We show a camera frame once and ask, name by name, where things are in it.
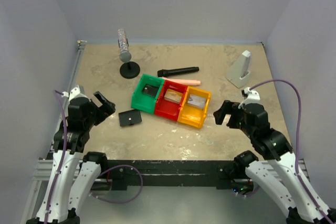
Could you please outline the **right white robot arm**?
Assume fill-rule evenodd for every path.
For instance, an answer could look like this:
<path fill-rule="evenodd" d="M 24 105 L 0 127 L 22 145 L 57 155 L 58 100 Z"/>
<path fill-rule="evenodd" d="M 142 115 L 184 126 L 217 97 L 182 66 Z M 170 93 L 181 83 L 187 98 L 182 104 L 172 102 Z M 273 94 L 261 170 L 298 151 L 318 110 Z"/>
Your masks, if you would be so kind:
<path fill-rule="evenodd" d="M 226 115 L 230 116 L 227 126 L 241 130 L 278 174 L 277 178 L 270 175 L 254 153 L 245 151 L 234 158 L 230 177 L 252 179 L 278 205 L 287 223 L 335 223 L 335 209 L 312 188 L 288 140 L 270 126 L 268 113 L 261 104 L 242 105 L 225 100 L 214 112 L 215 123 L 221 125 Z"/>

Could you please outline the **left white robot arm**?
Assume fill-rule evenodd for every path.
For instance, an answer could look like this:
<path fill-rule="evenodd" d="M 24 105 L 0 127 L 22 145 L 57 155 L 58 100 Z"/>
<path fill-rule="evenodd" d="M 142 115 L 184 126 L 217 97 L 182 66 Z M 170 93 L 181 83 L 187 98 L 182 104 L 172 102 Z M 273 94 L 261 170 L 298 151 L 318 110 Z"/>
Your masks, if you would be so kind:
<path fill-rule="evenodd" d="M 68 99 L 68 111 L 61 111 L 59 130 L 54 135 L 52 168 L 46 193 L 36 217 L 27 223 L 80 223 L 79 213 L 96 178 L 108 174 L 104 153 L 93 152 L 83 157 L 84 146 L 93 126 L 115 112 L 115 104 L 99 91 L 93 95 L 97 106 L 79 87 L 70 92 L 54 92 L 59 100 Z"/>

